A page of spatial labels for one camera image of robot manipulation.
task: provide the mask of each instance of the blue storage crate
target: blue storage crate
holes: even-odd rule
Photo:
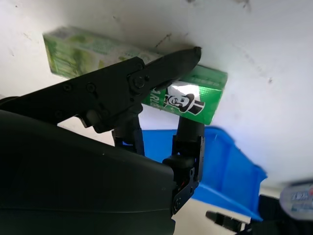
[[[143,131],[145,154],[162,162],[172,153],[176,130]],[[194,199],[262,220],[258,213],[260,183],[265,172],[254,165],[234,140],[216,127],[205,128],[203,177]]]

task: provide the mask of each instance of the bolt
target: bolt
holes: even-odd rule
[[[139,70],[143,69],[143,65],[142,64],[138,64],[137,67],[138,67]]]
[[[60,110],[55,111],[54,115],[57,119],[61,119],[63,117],[63,113]]]
[[[70,84],[64,84],[63,90],[66,92],[70,92],[72,90],[72,86]]]
[[[86,85],[86,90],[90,93],[94,92],[96,90],[96,86],[92,83],[88,83]]]
[[[178,211],[180,205],[180,199],[176,199],[175,204],[174,204],[174,210]]]
[[[134,78],[134,85],[137,88],[143,88],[143,86],[145,85],[145,80],[142,77],[135,77]]]

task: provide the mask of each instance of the table surface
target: table surface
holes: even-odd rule
[[[201,46],[200,64],[229,74],[212,124],[268,173],[267,186],[280,187],[313,177],[312,12],[311,0],[0,0],[0,94],[64,80],[50,73],[42,39],[59,26],[162,53]],[[145,129],[177,121],[141,114]]]

